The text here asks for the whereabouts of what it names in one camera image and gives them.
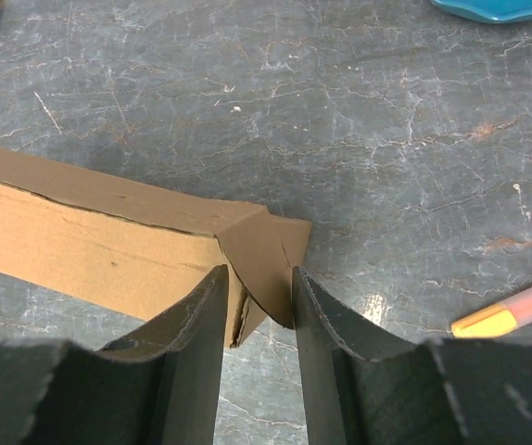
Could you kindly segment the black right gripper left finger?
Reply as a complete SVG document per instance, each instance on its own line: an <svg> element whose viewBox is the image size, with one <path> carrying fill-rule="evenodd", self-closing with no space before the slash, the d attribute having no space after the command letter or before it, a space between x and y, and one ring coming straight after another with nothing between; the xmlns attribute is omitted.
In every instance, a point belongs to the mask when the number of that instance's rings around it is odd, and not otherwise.
<svg viewBox="0 0 532 445"><path fill-rule="evenodd" d="M0 444L210 444L229 274L100 350L58 338L0 341Z"/></svg>

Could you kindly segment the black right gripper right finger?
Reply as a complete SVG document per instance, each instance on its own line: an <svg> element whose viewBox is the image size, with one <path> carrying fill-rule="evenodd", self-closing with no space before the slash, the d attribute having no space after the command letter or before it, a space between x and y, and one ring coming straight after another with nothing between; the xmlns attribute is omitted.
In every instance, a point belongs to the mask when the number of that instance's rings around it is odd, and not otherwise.
<svg viewBox="0 0 532 445"><path fill-rule="evenodd" d="M312 444L532 444L532 339L412 343L293 271Z"/></svg>

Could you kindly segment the brown cardboard box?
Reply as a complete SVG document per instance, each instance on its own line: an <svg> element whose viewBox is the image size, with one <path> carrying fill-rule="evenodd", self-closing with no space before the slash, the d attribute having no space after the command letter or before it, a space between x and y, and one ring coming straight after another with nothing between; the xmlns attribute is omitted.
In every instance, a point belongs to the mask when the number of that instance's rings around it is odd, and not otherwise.
<svg viewBox="0 0 532 445"><path fill-rule="evenodd" d="M291 327L309 222L0 147L0 273L149 320L215 266L229 271L224 344Z"/></svg>

